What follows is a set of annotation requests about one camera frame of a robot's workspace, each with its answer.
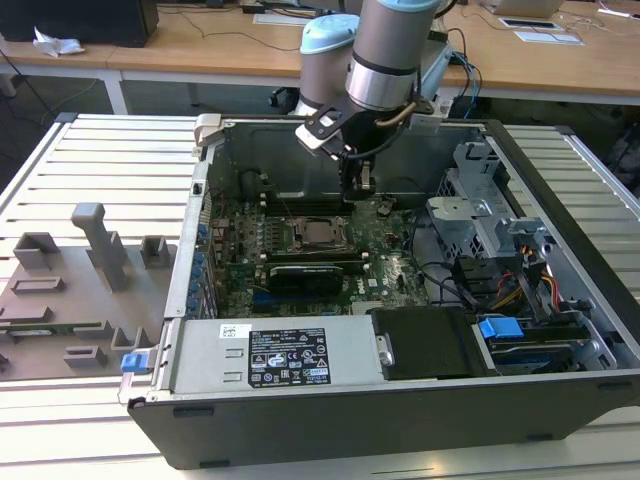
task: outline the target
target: paper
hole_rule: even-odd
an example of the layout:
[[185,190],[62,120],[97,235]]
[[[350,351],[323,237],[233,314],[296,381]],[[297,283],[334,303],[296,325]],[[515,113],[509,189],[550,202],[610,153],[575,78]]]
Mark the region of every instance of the paper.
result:
[[575,35],[540,32],[514,32],[523,42],[555,43],[559,45],[584,45]]
[[59,55],[84,52],[84,48],[80,46],[80,42],[75,38],[60,40],[58,38],[45,35],[44,33],[40,33],[35,27],[33,30],[36,34],[33,45],[42,53],[58,58]]
[[251,324],[231,323],[220,325],[220,338],[249,338]]

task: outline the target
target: warning label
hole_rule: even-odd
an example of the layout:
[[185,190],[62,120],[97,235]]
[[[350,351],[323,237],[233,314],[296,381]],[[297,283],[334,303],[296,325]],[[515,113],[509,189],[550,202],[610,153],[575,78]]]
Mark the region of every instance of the warning label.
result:
[[248,377],[253,388],[331,383],[324,328],[250,332]]

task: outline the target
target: table leg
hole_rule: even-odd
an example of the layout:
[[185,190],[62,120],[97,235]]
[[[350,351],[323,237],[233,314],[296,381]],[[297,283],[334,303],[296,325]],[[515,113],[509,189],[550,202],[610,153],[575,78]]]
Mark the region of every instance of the table leg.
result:
[[120,72],[108,72],[108,74],[102,78],[102,81],[107,88],[113,113],[115,115],[129,115],[129,105],[122,91],[122,76]]
[[11,75],[0,75],[0,92],[8,98],[16,96],[16,89],[13,88],[13,83],[11,83]]
[[187,83],[187,89],[189,90],[189,103],[192,107],[200,106],[200,98],[198,97],[198,84]]

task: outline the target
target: blue clip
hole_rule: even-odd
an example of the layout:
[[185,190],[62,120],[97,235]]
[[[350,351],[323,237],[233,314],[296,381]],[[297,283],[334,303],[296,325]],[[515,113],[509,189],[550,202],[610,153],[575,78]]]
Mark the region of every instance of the blue clip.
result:
[[485,317],[478,326],[484,338],[524,337],[524,332],[515,317]]
[[120,370],[122,373],[147,373],[148,353],[127,353],[122,357]]

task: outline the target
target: wooden desk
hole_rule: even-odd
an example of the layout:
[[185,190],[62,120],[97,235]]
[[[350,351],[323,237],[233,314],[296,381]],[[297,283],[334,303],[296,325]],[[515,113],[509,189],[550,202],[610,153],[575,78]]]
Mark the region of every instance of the wooden desk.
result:
[[[116,50],[114,45],[83,45],[84,53],[61,55],[58,58],[40,53],[29,42],[6,42],[2,48],[16,67],[25,75],[102,80],[109,94],[114,113],[126,113],[120,72],[107,69],[107,59]],[[0,76],[15,71],[0,56]]]
[[[242,34],[290,51],[267,47]],[[298,53],[301,39],[301,26],[254,24],[253,15],[243,14],[240,9],[198,14],[163,7],[160,8],[158,30],[147,46],[116,48],[107,65],[119,70],[297,79],[301,68]]]
[[[640,12],[640,4],[625,2],[618,8]],[[9,43],[9,55],[25,74],[104,81],[117,114],[128,113],[124,80],[297,86],[302,27],[254,24],[253,16],[240,10],[160,10],[158,30],[143,49],[88,45],[84,54],[54,59],[29,43]],[[445,16],[445,24],[465,32],[469,58],[484,77],[482,96],[640,105],[640,21],[596,14],[596,4],[590,3],[566,2],[562,10],[595,17],[602,28],[576,24],[573,15],[558,13],[553,20],[563,27],[573,25],[584,46],[525,43],[477,5],[456,7]],[[211,33],[217,35],[202,38]],[[270,48],[248,36],[292,51]],[[459,36],[453,33],[451,39],[461,50]],[[11,72],[0,60],[0,74]],[[443,96],[456,96],[465,78],[462,67],[449,68]]]
[[[629,2],[619,9],[640,13],[640,5]],[[561,10],[552,20],[563,28],[573,25],[569,31],[584,46],[523,42],[477,5],[457,7],[445,23],[465,33],[470,61],[484,77],[483,96],[640,104],[640,21],[597,14],[597,5],[590,3],[566,2]],[[610,31],[575,24],[576,17],[565,12],[595,17]],[[454,32],[450,38],[462,51],[460,35]],[[461,85],[465,78],[462,67],[452,67],[443,86]]]

